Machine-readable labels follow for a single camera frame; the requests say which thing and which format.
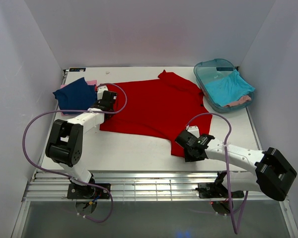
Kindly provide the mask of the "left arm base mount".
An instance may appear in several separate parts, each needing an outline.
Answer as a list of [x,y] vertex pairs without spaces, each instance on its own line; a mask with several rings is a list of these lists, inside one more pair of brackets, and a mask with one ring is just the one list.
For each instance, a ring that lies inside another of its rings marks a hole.
[[68,187],[67,199],[109,199],[109,193],[103,188],[98,188],[94,186],[78,185],[76,183],[71,183]]

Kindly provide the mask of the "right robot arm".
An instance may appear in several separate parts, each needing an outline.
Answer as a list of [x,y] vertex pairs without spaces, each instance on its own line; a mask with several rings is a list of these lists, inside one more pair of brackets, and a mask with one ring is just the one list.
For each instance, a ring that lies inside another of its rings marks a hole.
[[211,135],[196,137],[187,130],[182,131],[175,141],[184,149],[186,162],[212,159],[243,169],[242,172],[221,172],[212,186],[215,189],[213,196],[255,191],[276,201],[284,201],[297,177],[297,172],[283,154],[272,147],[266,151],[245,149],[225,145]]

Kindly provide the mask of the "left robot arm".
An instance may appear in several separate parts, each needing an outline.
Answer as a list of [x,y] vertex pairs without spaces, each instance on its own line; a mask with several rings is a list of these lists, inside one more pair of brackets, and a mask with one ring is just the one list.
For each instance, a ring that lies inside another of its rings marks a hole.
[[98,96],[88,113],[68,120],[55,120],[45,149],[45,155],[66,171],[71,182],[80,186],[86,186],[92,179],[91,172],[80,160],[83,136],[111,117],[104,112],[113,112],[117,99],[117,93],[108,90],[98,93]]

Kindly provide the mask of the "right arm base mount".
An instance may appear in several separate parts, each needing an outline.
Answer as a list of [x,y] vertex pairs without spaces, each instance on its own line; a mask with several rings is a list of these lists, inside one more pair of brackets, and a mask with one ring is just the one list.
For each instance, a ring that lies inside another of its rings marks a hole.
[[200,198],[228,198],[228,189],[222,184],[198,183],[195,190]]

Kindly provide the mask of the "red t shirt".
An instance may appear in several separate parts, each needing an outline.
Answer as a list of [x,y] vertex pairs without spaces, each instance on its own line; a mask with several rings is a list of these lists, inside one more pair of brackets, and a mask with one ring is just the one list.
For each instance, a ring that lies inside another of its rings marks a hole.
[[193,82],[173,72],[163,71],[157,79],[115,83],[107,87],[117,93],[118,114],[100,125],[102,131],[137,134],[167,139],[171,155],[184,157],[176,137],[194,119],[199,132],[208,134],[212,116],[204,107],[204,95]]

